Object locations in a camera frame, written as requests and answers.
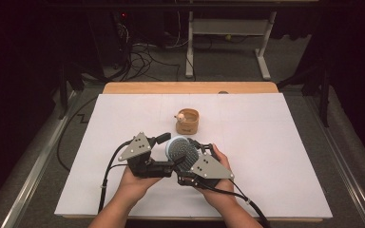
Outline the person's right hand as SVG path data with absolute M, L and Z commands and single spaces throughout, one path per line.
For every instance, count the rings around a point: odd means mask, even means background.
M 222 152 L 220 152 L 215 144 L 212 144 L 212 147 L 219 162 L 225 168 L 231 170 L 227 157 Z M 234 191 L 233 183 L 230 180 L 220 180 L 216 185 L 216 189 L 222 190 L 222 193 L 201 188 L 199 188 L 198 191 L 201 192 L 205 200 L 217 210 L 221 210 L 225 207 L 230 207 L 231 205 L 237 204 L 236 198 L 232 195 L 228 195 L 228 192 Z

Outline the aluminium floor rail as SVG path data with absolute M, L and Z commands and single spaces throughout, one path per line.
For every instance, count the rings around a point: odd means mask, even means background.
M 32 139 L 18 163 L 15 164 L 9 180 L 4 186 L 4 189 L 8 190 L 10 194 L 11 207 L 0 224 L 0 228 L 17 228 L 49 164 L 53 148 L 68 121 L 68 112 L 74 109 L 80 96 L 80 92 L 69 92 L 66 96 L 66 110 L 61 107 L 59 93 L 56 92 L 53 96 L 56 102 L 53 112 Z
M 325 125 L 325 123 L 322 121 L 322 118 L 319 116 L 319 111 L 315 100 L 312 97 L 305 97 L 305 102 L 312 110 L 319 128 L 323 132 L 325 140 L 329 144 L 336 170 L 341 176 L 347 192 L 365 225 L 365 192 L 357 181 L 353 171 L 351 170 L 351 167 L 349 166 L 349 163 L 347 163 L 338 143 L 335 141 L 335 137 L 331 131 L 331 128 Z

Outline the dark metal stand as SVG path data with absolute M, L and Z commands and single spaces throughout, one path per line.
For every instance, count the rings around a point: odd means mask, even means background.
M 304 96 L 319 95 L 318 116 L 323 125 L 328 127 L 330 75 L 325 64 L 322 62 L 312 64 L 279 82 L 277 87 L 282 89 L 288 85 L 302 85 L 301 93 Z
M 70 85 L 75 91 L 83 91 L 85 87 L 82 80 L 82 71 L 73 62 L 62 62 L 59 69 L 60 120 L 63 120 L 67 114 L 67 85 Z

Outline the person's left hand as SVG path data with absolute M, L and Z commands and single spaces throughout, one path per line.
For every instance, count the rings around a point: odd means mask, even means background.
M 161 178 L 142 179 L 135 177 L 127 166 L 120 180 L 114 199 L 125 208 L 132 208 L 144 197 L 148 189 Z

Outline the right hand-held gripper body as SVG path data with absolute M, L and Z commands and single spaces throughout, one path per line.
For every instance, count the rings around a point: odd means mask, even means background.
M 177 173 L 177 177 L 182 186 L 215 188 L 219 181 L 232 180 L 235 175 L 214 156 L 204 154 L 199 156 L 189 173 Z

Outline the wooden cup with small figure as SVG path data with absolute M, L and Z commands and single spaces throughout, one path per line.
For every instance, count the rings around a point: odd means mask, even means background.
M 176 131 L 181 135 L 194 135 L 198 132 L 200 114 L 196 109 L 184 108 L 175 115 Z

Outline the white table cover sheet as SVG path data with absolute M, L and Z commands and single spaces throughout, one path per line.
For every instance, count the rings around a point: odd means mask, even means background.
M 214 143 L 229 159 L 235 182 L 269 219 L 331 217 L 316 172 L 280 93 L 102 94 L 71 167 L 55 213 L 94 216 L 124 172 L 107 167 L 122 143 L 140 132 L 175 131 L 183 108 L 200 113 L 194 140 Z

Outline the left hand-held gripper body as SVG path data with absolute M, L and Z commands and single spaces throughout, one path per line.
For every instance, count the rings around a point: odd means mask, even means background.
M 126 161 L 133 175 L 138 178 L 169 178 L 175 166 L 172 161 L 155 161 L 151 157 L 157 137 L 148 138 L 140 132 L 127 145 L 118 157 L 119 162 Z

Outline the black computer tower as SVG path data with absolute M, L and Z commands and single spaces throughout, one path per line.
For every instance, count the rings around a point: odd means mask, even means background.
M 92 12 L 88 15 L 104 77 L 113 81 L 130 69 L 130 35 L 125 18 L 118 11 Z

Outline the white metal desk frame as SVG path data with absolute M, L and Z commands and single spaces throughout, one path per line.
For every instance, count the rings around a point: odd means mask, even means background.
M 254 50 L 258 61 L 259 70 L 265 81 L 271 80 L 271 75 L 264 58 L 272 28 L 275 24 L 277 13 L 272 11 L 268 19 L 199 19 L 195 18 L 192 11 L 188 17 L 188 40 L 185 60 L 185 76 L 194 76 L 194 49 L 193 38 L 195 35 L 239 35 L 261 36 L 262 43 Z

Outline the light blue hairbrush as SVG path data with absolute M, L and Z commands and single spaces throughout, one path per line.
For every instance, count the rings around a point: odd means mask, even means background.
M 172 156 L 185 155 L 185 163 L 192 167 L 199 159 L 198 150 L 184 136 L 172 138 L 165 147 L 165 155 L 171 161 Z

